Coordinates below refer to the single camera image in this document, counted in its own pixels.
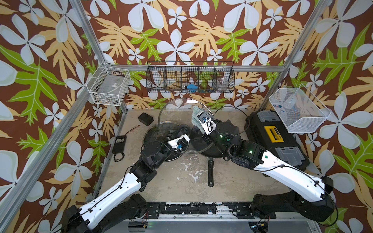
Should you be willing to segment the glass pot lid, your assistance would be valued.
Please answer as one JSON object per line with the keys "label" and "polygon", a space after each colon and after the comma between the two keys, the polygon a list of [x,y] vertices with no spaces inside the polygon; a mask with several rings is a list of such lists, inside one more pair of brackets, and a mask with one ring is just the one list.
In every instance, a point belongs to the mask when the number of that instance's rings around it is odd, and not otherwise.
{"label": "glass pot lid", "polygon": [[[191,98],[178,98],[168,102],[161,109],[158,116],[158,123],[160,124],[169,121],[177,125],[186,124],[190,127],[190,129],[192,129],[192,127],[194,127],[194,125],[191,123],[193,106],[201,108],[205,113],[209,115],[210,118],[214,120],[212,112],[203,103]],[[194,149],[191,146],[191,142],[189,142],[189,147],[185,154],[187,153],[196,153],[196,151],[194,151]]]}
{"label": "glass pot lid", "polygon": [[172,151],[166,146],[164,133],[166,129],[177,127],[174,123],[161,123],[152,130],[153,134],[146,134],[141,158],[151,167],[159,167],[165,161],[172,161],[181,157],[184,153]]}

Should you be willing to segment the green microfibre cloth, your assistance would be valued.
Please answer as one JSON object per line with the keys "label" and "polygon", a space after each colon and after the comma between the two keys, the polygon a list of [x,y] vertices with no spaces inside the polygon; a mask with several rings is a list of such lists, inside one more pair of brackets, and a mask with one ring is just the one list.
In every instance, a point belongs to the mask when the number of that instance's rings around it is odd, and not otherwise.
{"label": "green microfibre cloth", "polygon": [[192,107],[192,117],[191,117],[191,123],[196,126],[201,132],[204,131],[204,128],[202,126],[202,123],[198,119],[198,115],[201,113],[205,113],[201,108],[197,106]]}

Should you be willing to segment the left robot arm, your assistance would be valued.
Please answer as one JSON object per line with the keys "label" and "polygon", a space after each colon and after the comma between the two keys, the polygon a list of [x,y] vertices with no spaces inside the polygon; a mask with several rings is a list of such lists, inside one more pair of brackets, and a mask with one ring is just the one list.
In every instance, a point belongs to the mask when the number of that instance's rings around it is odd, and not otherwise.
{"label": "left robot arm", "polygon": [[182,124],[144,143],[139,160],[124,177],[104,194],[81,206],[67,209],[61,218],[61,233],[104,233],[121,221],[141,217],[147,202],[138,194],[156,175],[157,169],[171,156],[179,156],[189,145],[190,127]]}

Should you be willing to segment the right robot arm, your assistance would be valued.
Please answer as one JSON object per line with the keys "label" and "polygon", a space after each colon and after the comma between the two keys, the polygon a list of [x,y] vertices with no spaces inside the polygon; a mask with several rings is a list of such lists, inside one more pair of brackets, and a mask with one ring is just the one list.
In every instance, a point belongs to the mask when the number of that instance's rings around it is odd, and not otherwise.
{"label": "right robot arm", "polygon": [[202,140],[207,145],[214,145],[224,158],[290,188],[283,194],[256,194],[250,206],[254,213],[264,216],[275,212],[295,212],[323,222],[336,211],[335,201],[330,196],[333,190],[331,178],[309,175],[280,160],[264,147],[242,140],[237,126],[230,121],[215,120],[198,107],[193,109],[191,122],[202,131]]}

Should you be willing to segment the right black frying pan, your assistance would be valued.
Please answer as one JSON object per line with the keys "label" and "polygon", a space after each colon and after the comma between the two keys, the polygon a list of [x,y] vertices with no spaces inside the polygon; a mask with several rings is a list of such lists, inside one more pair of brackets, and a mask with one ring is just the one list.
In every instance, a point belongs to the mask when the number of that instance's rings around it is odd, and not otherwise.
{"label": "right black frying pan", "polygon": [[[196,126],[192,127],[190,133],[191,146],[196,151],[196,153],[202,154],[202,149],[206,149],[207,145],[201,141],[203,131],[201,132]],[[217,158],[222,158],[224,161],[231,160],[229,154],[202,154],[208,158],[208,180],[207,184],[209,187],[214,186],[214,160]]]}

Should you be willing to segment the small black box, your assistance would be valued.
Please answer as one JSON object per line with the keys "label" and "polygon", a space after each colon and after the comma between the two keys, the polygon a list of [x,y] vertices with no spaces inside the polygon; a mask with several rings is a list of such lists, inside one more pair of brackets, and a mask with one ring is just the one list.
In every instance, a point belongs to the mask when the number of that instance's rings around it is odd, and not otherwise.
{"label": "small black box", "polygon": [[145,112],[138,116],[138,120],[146,126],[150,126],[154,122],[153,117]]}

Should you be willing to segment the black tool case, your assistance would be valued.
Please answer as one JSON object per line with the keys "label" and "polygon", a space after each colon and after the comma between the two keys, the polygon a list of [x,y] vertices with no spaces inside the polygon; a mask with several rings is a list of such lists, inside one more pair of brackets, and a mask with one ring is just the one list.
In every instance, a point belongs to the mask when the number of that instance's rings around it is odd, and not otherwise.
{"label": "black tool case", "polygon": [[245,122],[245,132],[250,141],[301,171],[309,166],[309,159],[276,112],[252,112]]}

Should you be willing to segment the blue object in basket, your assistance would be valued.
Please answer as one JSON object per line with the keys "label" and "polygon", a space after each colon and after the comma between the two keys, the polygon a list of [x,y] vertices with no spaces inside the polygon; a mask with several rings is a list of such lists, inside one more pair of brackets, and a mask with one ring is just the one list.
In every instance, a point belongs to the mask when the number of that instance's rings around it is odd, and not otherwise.
{"label": "blue object in basket", "polygon": [[195,93],[198,91],[198,87],[194,84],[189,84],[186,88],[189,93]]}

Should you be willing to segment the black power adapter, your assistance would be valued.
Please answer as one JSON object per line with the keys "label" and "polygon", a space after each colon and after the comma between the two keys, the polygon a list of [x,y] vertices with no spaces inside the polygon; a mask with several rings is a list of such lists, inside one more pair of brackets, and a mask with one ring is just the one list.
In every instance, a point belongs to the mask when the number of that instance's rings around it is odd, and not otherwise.
{"label": "black power adapter", "polygon": [[112,149],[114,162],[120,162],[125,157],[124,148],[127,136],[117,136]]}

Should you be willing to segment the white mesh basket right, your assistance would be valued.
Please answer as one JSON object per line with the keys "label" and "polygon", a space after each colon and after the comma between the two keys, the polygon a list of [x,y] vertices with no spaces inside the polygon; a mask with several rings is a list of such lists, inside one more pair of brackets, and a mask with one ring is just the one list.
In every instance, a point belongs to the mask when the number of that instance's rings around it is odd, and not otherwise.
{"label": "white mesh basket right", "polygon": [[332,113],[303,84],[279,88],[269,97],[269,101],[291,134],[316,132]]}

